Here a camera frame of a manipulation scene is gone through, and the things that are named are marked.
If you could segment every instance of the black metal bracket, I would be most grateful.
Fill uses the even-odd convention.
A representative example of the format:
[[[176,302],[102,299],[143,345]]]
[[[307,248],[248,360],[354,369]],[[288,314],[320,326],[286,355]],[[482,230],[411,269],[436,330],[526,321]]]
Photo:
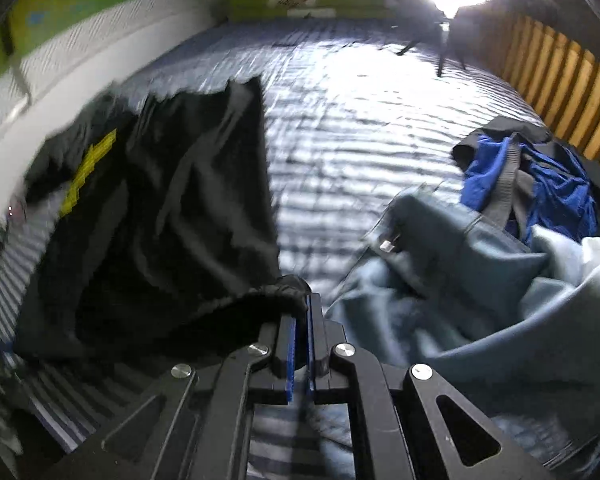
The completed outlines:
[[[357,478],[553,478],[429,366],[380,364],[347,343],[341,325],[323,319],[318,294],[309,304],[310,388],[316,404],[348,405]]]
[[[431,368],[380,364],[324,319],[320,295],[306,302],[310,393],[348,405],[357,478],[553,478]],[[288,402],[295,348],[296,320],[281,316],[222,364],[175,365],[45,479],[245,478],[253,405]]]

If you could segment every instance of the white wall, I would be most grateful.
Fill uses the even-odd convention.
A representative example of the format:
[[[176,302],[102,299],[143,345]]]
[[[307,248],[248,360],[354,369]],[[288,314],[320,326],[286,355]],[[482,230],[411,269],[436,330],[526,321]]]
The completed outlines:
[[[0,128],[0,215],[45,137],[70,124],[81,108],[112,82],[125,80],[215,24],[212,7],[217,0],[186,1],[189,5],[183,6],[182,0],[173,0],[172,5],[132,0],[107,9],[59,34],[23,60],[26,73],[34,76],[34,102],[13,123]],[[135,11],[125,14],[132,10],[119,8],[125,6]],[[128,19],[120,22],[104,16],[112,12],[122,12]],[[102,21],[108,23],[107,34],[96,27]],[[87,37],[79,41],[83,34]]]

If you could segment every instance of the metal screw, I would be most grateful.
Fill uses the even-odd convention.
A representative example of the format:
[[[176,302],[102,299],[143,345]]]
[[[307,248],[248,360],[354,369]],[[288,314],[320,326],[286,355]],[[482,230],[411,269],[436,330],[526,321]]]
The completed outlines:
[[[171,369],[171,375],[173,377],[175,377],[176,379],[186,379],[192,373],[193,373],[192,368],[189,365],[184,364],[184,363],[180,363],[178,365],[175,365]]]
[[[385,253],[390,253],[394,249],[395,246],[389,240],[385,240],[380,244],[380,250],[384,251]]]
[[[336,345],[335,351],[340,357],[351,357],[356,353],[356,347],[350,343],[340,343]]]
[[[411,373],[416,379],[426,381],[433,376],[433,370],[427,365],[413,365]]]
[[[249,353],[257,357],[263,357],[269,353],[269,347],[260,343],[249,345]]]

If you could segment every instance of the black cloth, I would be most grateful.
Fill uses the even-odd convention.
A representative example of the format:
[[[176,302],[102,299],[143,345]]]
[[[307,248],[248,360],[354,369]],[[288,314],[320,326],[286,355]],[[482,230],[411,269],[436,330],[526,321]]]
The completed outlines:
[[[589,160],[578,153],[570,144],[556,139],[551,132],[542,126],[519,121],[509,117],[499,116],[493,121],[481,128],[472,131],[459,144],[454,146],[452,156],[462,171],[466,171],[469,165],[474,160],[475,152],[478,147],[478,140],[481,136],[487,136],[497,142],[502,142],[505,138],[518,134],[522,139],[534,145],[534,148],[543,155],[555,160],[564,167],[569,167],[569,152],[575,155],[587,176],[591,181],[590,192],[595,201],[596,219],[598,222],[598,236],[600,237],[600,164],[594,160]],[[518,179],[516,182],[522,197],[522,202],[528,201],[528,196],[531,191],[528,184],[523,179]]]
[[[26,175],[27,200],[78,181],[86,156],[113,130],[29,283],[17,353],[111,356],[158,340],[177,345],[173,331],[203,316],[214,336],[223,325],[257,336],[272,312],[301,316],[303,293],[276,284],[259,80],[216,94],[150,96],[138,116],[101,98],[43,145]],[[236,317],[237,309],[251,314]],[[196,330],[196,341],[207,333]]]

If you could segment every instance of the gray cloth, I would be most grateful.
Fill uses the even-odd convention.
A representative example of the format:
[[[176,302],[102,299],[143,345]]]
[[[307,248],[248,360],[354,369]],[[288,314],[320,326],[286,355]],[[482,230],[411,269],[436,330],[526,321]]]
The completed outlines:
[[[419,189],[366,241],[326,313],[349,342],[429,364],[548,467],[600,434],[600,238],[534,227],[529,249]],[[353,478],[346,407],[311,421],[333,475]]]

